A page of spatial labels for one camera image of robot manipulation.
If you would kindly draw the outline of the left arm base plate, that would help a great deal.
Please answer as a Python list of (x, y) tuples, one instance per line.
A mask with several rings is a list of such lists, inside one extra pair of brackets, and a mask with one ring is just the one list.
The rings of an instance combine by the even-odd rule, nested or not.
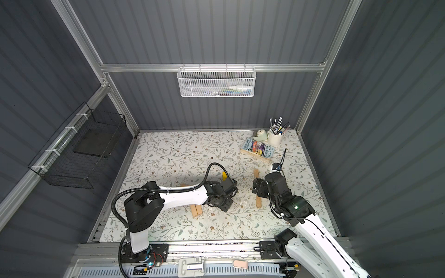
[(119, 259), (124, 264), (163, 263), (169, 254), (168, 244), (150, 244), (149, 248), (139, 253), (134, 253), (131, 245), (125, 243), (119, 251)]

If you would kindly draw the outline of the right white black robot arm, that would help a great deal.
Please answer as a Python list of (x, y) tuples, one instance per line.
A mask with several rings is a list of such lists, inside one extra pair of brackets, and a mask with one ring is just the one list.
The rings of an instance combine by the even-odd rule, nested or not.
[(272, 214), (292, 226), (274, 236), (278, 256), (294, 259), (316, 278), (371, 276), (332, 237), (309, 202), (292, 193), (280, 172), (255, 178), (252, 192), (268, 199)]

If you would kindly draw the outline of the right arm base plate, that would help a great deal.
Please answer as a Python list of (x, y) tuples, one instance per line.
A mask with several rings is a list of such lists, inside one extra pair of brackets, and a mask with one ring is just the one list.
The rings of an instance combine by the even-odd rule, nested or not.
[(261, 259), (285, 259), (288, 257), (285, 244), (274, 240), (260, 241), (258, 250)]

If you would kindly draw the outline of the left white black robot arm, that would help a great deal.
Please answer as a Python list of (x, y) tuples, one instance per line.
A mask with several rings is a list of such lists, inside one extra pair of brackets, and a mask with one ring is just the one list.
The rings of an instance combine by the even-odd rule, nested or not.
[(221, 164), (213, 162), (197, 185), (168, 188), (150, 181), (140, 188), (122, 191), (112, 199), (111, 213), (123, 223), (124, 240), (130, 244), (133, 254), (148, 250), (148, 230), (165, 210), (189, 205), (208, 205), (223, 212), (229, 210), (238, 193), (238, 182), (230, 176), (224, 181), (209, 181), (207, 178), (213, 166), (228, 173)]

